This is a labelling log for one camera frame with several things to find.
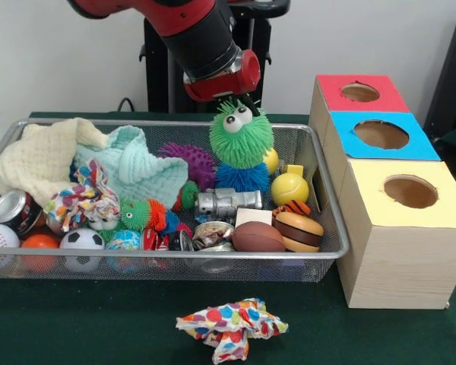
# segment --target white wall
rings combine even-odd
[[[387,74],[423,122],[456,22],[456,0],[293,0],[272,20],[264,105],[308,113],[316,73]],[[0,134],[31,111],[147,108],[142,16],[102,21],[66,0],[0,1]]]

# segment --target wooden box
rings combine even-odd
[[[340,207],[349,307],[445,308],[456,285],[456,182],[445,163],[351,159]]]

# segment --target towel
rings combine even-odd
[[[177,157],[158,158],[145,142],[144,131],[132,125],[117,128],[105,148],[79,144],[74,163],[94,158],[109,174],[109,186],[119,196],[133,200],[154,199],[168,209],[176,203],[188,179],[188,164]]]
[[[76,186],[69,173],[77,144],[105,148],[107,142],[107,135],[82,118],[30,124],[0,155],[0,194],[24,190],[43,208],[54,194]]]

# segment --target silver toy robot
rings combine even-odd
[[[238,208],[261,209],[260,190],[235,192],[235,189],[209,189],[198,195],[195,203],[196,218],[206,221],[234,221]]]

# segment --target tennis ball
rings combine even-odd
[[[274,148],[271,148],[267,153],[264,155],[264,162],[267,165],[268,173],[272,175],[277,168],[279,167],[279,155]]]
[[[277,207],[291,200],[305,202],[309,197],[309,186],[301,176],[295,173],[283,173],[272,183],[271,194]]]

